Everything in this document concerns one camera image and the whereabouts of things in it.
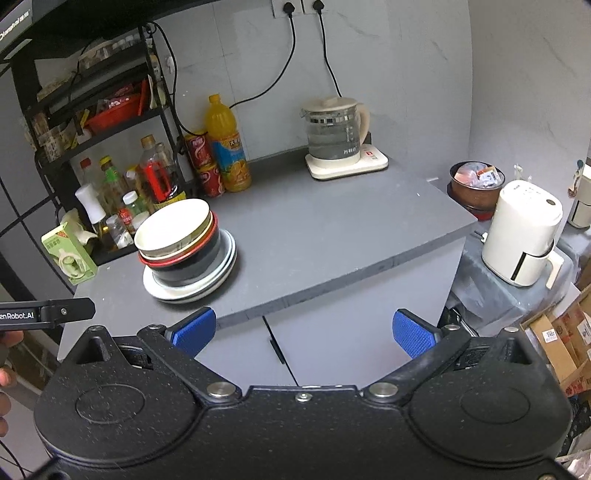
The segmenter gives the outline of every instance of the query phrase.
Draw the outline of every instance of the kettle handle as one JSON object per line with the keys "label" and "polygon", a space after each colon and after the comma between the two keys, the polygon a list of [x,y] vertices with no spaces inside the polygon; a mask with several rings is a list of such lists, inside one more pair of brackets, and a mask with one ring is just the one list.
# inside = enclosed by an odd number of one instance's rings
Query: kettle handle
{"label": "kettle handle", "polygon": [[359,114],[359,140],[363,145],[369,133],[369,110],[364,104],[358,103],[357,113]]}
{"label": "kettle handle", "polygon": [[548,281],[546,282],[546,288],[551,289],[554,286],[554,282],[556,282],[556,278],[558,277],[558,272],[562,268],[564,264],[564,258],[562,258],[555,250],[550,252],[548,256],[549,262],[552,264],[552,272],[550,272],[550,276],[548,277]]}

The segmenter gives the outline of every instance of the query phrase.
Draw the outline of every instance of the black shelf rack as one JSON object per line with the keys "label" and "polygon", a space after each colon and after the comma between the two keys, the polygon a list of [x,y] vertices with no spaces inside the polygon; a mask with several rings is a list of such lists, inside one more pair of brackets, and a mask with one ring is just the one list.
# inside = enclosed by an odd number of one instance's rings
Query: black shelf rack
{"label": "black shelf rack", "polygon": [[[168,106],[171,105],[171,96],[163,75],[161,76],[160,85],[165,93],[165,105],[161,103],[160,96],[155,95],[156,108],[147,109],[141,116],[121,122],[95,135],[76,148],[66,150],[60,158],[54,161],[48,161],[43,147],[34,134],[33,119],[40,112],[45,113],[49,128],[53,128],[75,118],[76,112],[95,105],[99,99],[108,98],[109,94],[116,92],[125,85],[140,82],[148,76],[151,76],[153,84],[156,85],[156,75],[150,59],[151,52],[158,56],[154,40],[152,38],[152,45],[148,48],[146,32],[149,32],[149,29],[140,25],[137,27],[137,31],[140,33],[141,38],[138,44],[108,57],[87,70],[81,71],[76,75],[73,82],[70,81],[61,85],[39,101],[37,101],[37,92],[41,90],[41,86],[34,63],[34,52],[28,51],[27,47],[24,47],[12,59],[12,75],[18,100],[37,149],[34,156],[35,167],[48,196],[51,197],[51,201],[56,208],[56,220],[59,210],[76,208],[80,212],[80,218],[86,224],[87,229],[92,231],[86,211],[75,196],[80,183],[70,165],[70,160],[84,150],[113,135],[156,117],[161,119],[168,143],[173,152],[177,175],[181,182],[184,183],[182,185],[184,191],[187,192],[187,196],[192,196],[195,193],[194,182],[188,183],[185,181],[178,162],[178,156],[180,155],[178,139],[182,142],[183,134],[174,113],[172,123],[174,123],[176,129],[176,137],[173,135],[173,130],[167,118],[166,111]],[[160,70],[163,72],[162,64],[160,64]],[[137,249],[134,245],[114,252],[108,252],[101,247],[97,247],[92,252],[91,257],[97,265],[103,265],[135,251]]]}

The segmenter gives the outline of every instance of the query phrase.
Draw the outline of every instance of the red bowl on shelf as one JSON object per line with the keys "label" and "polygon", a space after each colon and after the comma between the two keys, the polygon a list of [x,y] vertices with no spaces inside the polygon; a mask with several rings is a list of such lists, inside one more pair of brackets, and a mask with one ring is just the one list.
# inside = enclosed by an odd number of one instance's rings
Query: red bowl on shelf
{"label": "red bowl on shelf", "polygon": [[88,127],[93,135],[98,135],[104,130],[138,116],[140,102],[141,94],[130,95],[129,100],[125,103],[109,108],[88,119],[85,127]]}

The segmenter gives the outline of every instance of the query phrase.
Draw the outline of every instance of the plastic bottle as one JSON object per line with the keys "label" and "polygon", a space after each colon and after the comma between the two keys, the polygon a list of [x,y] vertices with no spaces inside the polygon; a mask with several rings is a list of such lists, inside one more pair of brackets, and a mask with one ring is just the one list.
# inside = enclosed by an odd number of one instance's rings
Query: plastic bottle
{"label": "plastic bottle", "polygon": [[115,207],[117,209],[116,213],[121,217],[121,220],[123,220],[129,233],[133,235],[135,229],[131,223],[132,218],[129,214],[129,210],[123,202],[123,195],[128,193],[131,189],[127,185],[125,179],[117,171],[115,165],[113,165],[113,160],[110,156],[107,155],[100,159],[100,169],[105,172],[106,184],[108,185],[113,200],[115,201]]}
{"label": "plastic bottle", "polygon": [[252,179],[236,127],[236,118],[222,103],[219,94],[209,97],[209,103],[211,105],[205,116],[205,124],[223,183],[229,192],[241,192],[251,185]]}
{"label": "plastic bottle", "polygon": [[141,142],[144,153],[139,159],[139,166],[150,187],[150,198],[156,210],[186,199],[187,194],[181,188],[170,153],[166,152],[162,144],[156,144],[152,135],[142,138]]}
{"label": "plastic bottle", "polygon": [[76,197],[84,206],[88,219],[92,224],[92,228],[99,237],[100,242],[107,250],[115,250],[116,245],[109,232],[109,226],[106,223],[107,214],[104,208],[100,205],[97,198],[97,193],[92,185],[85,184],[76,190]]}
{"label": "plastic bottle", "polygon": [[115,202],[111,198],[111,192],[98,168],[93,168],[92,161],[88,157],[80,161],[80,168],[82,168],[82,185],[89,184],[93,186],[98,195],[97,198],[106,213],[109,215],[117,213]]}
{"label": "plastic bottle", "polygon": [[150,213],[144,205],[144,202],[138,197],[136,191],[123,195],[123,201],[127,205],[129,213],[131,214],[131,223],[137,231],[139,226],[150,216]]}

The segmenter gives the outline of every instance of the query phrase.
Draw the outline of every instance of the white air fryer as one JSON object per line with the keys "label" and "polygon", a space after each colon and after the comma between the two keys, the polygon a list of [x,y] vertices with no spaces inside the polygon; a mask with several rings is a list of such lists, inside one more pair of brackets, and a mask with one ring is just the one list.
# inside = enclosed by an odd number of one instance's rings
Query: white air fryer
{"label": "white air fryer", "polygon": [[552,272],[546,287],[552,288],[564,263],[554,251],[554,235],[561,220],[562,205],[556,197],[527,181],[508,183],[501,190],[482,260],[518,287],[533,285],[550,262]]}
{"label": "white air fryer", "polygon": [[591,167],[585,165],[579,191],[570,211],[569,223],[576,228],[589,228],[591,225]]}

